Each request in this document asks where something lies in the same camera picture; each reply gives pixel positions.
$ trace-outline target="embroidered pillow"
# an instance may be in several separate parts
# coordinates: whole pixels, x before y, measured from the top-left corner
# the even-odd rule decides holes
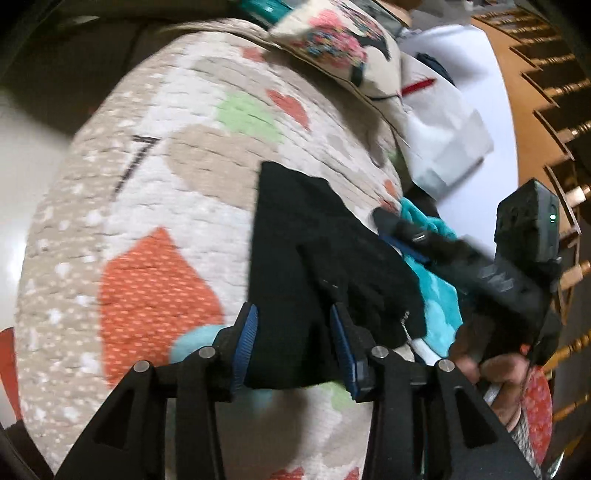
[[[349,0],[309,0],[271,38],[370,100],[400,92],[400,51],[390,34]]]

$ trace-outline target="red line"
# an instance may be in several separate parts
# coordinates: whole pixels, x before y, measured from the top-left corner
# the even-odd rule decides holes
[[[409,93],[418,92],[419,90],[423,90],[427,87],[430,87],[431,85],[433,85],[433,83],[435,83],[435,79],[421,80],[420,82],[413,83],[411,85],[403,87],[401,95],[405,96],[405,95],[408,95]]]
[[[7,328],[0,333],[0,378],[8,401],[17,420],[22,418],[18,399],[17,365],[14,355],[14,328]]]

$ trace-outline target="patterned cushion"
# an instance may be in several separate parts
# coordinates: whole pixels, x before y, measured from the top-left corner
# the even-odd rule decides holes
[[[362,222],[383,202],[399,205],[386,157],[395,142],[375,111],[247,40],[264,36],[252,24],[192,28],[217,31],[180,37],[121,80],[34,216],[19,388],[54,470],[135,361],[167,363],[186,335],[235,321],[262,161],[325,178]],[[226,477],[358,478],[371,408],[334,383],[245,391],[218,406]]]
[[[370,99],[400,92],[398,45],[348,0],[311,0],[284,17],[269,34]]]

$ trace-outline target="human hand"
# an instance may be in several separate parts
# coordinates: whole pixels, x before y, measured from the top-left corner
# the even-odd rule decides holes
[[[502,384],[491,409],[507,430],[511,431],[521,417],[521,396],[528,381],[530,363],[518,353],[507,353],[478,365],[469,355],[475,342],[473,329],[469,325],[461,325],[456,332],[456,340],[449,349],[449,359],[473,384],[481,379]]]

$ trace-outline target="black cloth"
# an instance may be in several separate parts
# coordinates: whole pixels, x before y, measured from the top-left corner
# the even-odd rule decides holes
[[[417,53],[416,59],[418,61],[420,61],[421,63],[424,63],[427,67],[429,67],[430,69],[434,70],[439,75],[441,75],[443,78],[445,78],[453,86],[456,86],[456,84],[453,83],[452,77],[449,75],[449,73],[443,67],[443,65],[441,65],[437,61],[437,59],[433,58],[431,55],[428,55],[426,53]]]
[[[329,301],[302,246],[321,244],[339,265],[339,281],[357,325],[390,348],[426,334],[418,278],[396,250],[347,210],[328,182],[264,162],[252,234],[248,300],[259,328],[245,384],[295,388],[340,378],[328,330]]]

